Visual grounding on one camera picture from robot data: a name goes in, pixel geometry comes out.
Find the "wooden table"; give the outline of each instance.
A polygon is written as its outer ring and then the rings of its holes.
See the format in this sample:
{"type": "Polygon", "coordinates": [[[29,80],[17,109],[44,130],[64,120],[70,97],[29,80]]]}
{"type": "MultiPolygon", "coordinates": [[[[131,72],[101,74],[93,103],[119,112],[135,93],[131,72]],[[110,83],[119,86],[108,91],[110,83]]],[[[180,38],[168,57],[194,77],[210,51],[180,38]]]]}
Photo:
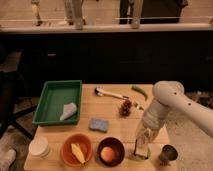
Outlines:
{"type": "Polygon", "coordinates": [[[118,85],[118,84],[84,84],[81,99],[81,118],[78,125],[63,125],[63,126],[39,126],[35,136],[44,136],[48,139],[50,145],[50,153],[44,157],[34,157],[28,154],[24,169],[25,170],[86,170],[86,171],[102,171],[102,170],[119,170],[119,171],[169,171],[176,170],[176,162],[171,162],[170,166],[160,166],[158,155],[164,144],[169,143],[169,137],[166,128],[163,127],[155,139],[149,144],[151,149],[150,159],[142,162],[132,161],[128,159],[129,154],[134,149],[135,130],[140,118],[143,114],[142,110],[132,108],[131,114],[127,118],[119,116],[118,109],[123,103],[123,100],[114,97],[99,97],[94,94],[94,88],[100,86],[105,90],[120,93],[129,96],[144,108],[148,107],[152,100],[152,85],[138,85],[142,87],[149,95],[147,101],[144,97],[133,90],[131,85],[118,85]],[[107,133],[91,131],[88,129],[88,124],[91,117],[97,117],[109,120],[109,129],[107,133]],[[108,168],[100,164],[95,157],[84,166],[80,168],[72,168],[67,166],[60,156],[60,149],[63,142],[72,134],[84,133],[90,137],[93,143],[94,154],[97,150],[98,143],[105,137],[113,136],[121,140],[125,147],[125,158],[123,162],[112,168],[108,168]]]}

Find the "white cup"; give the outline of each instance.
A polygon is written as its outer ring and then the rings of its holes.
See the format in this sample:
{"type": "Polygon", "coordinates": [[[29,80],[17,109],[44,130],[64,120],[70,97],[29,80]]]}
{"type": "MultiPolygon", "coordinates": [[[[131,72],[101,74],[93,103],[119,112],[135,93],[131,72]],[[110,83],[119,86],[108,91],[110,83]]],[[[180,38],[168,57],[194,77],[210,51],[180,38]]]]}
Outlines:
{"type": "Polygon", "coordinates": [[[44,157],[49,151],[49,143],[45,137],[35,137],[29,145],[29,153],[36,157],[44,157]]]}

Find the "black chair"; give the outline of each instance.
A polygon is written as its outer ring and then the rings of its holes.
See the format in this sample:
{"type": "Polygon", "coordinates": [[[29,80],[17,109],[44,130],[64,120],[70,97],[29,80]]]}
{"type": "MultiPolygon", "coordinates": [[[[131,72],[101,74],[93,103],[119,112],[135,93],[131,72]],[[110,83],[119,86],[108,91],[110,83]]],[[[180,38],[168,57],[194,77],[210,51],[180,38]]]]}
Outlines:
{"type": "Polygon", "coordinates": [[[9,125],[14,126],[29,139],[33,139],[26,129],[16,120],[36,109],[36,106],[13,113],[17,101],[17,72],[0,72],[0,138],[3,136],[9,125]]]}

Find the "brown bowl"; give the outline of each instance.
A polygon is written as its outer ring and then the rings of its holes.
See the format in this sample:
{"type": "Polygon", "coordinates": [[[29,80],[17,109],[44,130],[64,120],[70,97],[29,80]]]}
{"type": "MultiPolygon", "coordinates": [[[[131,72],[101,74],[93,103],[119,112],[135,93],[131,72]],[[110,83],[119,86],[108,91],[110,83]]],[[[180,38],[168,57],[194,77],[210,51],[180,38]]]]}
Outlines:
{"type": "Polygon", "coordinates": [[[68,137],[61,148],[61,157],[68,166],[82,166],[79,160],[74,156],[71,149],[71,144],[79,144],[86,162],[92,158],[93,150],[90,139],[84,134],[74,134],[68,137]]]}
{"type": "Polygon", "coordinates": [[[121,141],[114,137],[108,137],[100,142],[97,153],[103,164],[113,167],[123,161],[125,149],[121,141]]]}

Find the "green tray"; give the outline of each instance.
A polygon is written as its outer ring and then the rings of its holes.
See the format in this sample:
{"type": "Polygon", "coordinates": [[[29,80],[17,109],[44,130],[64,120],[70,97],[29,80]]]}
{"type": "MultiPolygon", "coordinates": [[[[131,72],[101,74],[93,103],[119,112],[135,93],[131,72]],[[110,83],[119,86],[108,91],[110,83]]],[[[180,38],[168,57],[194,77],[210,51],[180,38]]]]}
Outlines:
{"type": "Polygon", "coordinates": [[[47,81],[33,118],[36,125],[77,124],[80,119],[82,81],[47,81]],[[65,104],[74,102],[77,112],[69,119],[60,121],[65,104]]]}

